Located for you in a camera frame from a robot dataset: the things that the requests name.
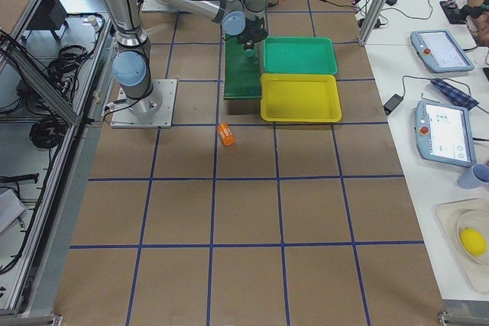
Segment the orange object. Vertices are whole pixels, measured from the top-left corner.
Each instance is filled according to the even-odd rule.
[[[217,133],[221,138],[221,142],[225,146],[234,144],[236,141],[235,136],[231,132],[231,129],[225,122],[222,122],[221,124],[217,125]]]

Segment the yellow lemon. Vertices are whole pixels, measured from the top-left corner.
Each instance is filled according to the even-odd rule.
[[[480,256],[486,252],[486,240],[473,228],[466,228],[460,232],[460,241],[467,252],[473,256]]]

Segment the yellow bin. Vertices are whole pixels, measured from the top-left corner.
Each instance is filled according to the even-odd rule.
[[[334,76],[261,75],[261,117],[266,121],[338,122],[342,118]]]

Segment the blue joint cap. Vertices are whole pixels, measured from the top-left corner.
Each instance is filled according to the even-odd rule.
[[[225,33],[236,36],[245,29],[245,13],[243,11],[232,11],[222,19],[221,25]]]
[[[126,87],[134,87],[146,76],[147,66],[144,58],[134,51],[125,51],[114,58],[112,71],[115,78]]]

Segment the white bowl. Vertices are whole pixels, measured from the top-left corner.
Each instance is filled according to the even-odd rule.
[[[487,249],[480,256],[474,256],[469,253],[460,240],[460,233],[466,229],[472,228],[479,232],[486,240]],[[489,266],[489,212],[485,210],[471,210],[462,214],[457,222],[457,238],[463,251],[476,263]]]

